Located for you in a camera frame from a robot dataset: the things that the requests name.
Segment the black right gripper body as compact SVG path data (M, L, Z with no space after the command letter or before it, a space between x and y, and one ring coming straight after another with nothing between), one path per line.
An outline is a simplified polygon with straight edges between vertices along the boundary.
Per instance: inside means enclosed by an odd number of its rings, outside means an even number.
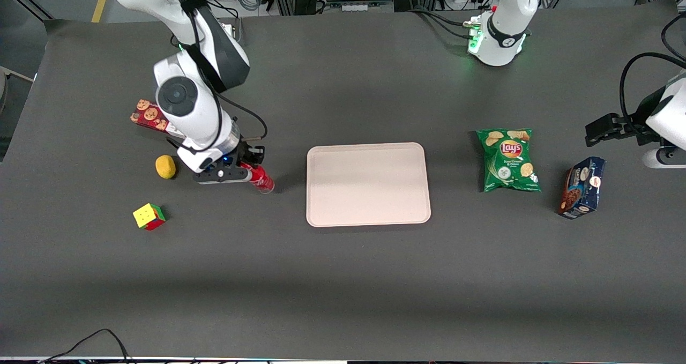
M217 160L211 157L205 159L200 163L199 171L193 174L193 180L200 185L240 183L238 167L247 167L243 164L247 146L249 145L246 143L240 143L236 149L221 155Z

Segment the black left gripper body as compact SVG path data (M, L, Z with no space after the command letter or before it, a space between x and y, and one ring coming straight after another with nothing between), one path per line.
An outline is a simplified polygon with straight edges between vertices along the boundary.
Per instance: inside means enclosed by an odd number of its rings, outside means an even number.
M666 87L662 86L643 98L634 113L628 113L625 92L620 90L620 110L624 118L623 139L636 137L639 146L649 143L659 143L661 146L664 144L665 140L661 135L647 125L647 118L657 109L665 90Z

